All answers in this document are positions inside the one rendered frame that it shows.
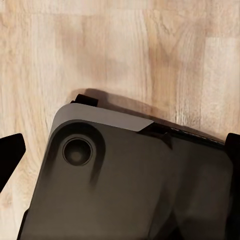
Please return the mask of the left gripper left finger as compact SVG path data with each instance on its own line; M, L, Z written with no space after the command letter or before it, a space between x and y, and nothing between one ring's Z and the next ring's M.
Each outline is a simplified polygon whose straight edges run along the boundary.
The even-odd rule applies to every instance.
M0 138L0 193L26 152L21 133Z

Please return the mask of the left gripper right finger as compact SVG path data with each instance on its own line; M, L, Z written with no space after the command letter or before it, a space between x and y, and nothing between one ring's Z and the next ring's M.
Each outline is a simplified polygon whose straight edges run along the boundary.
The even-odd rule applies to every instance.
M224 150L240 173L240 135L231 132L228 133Z

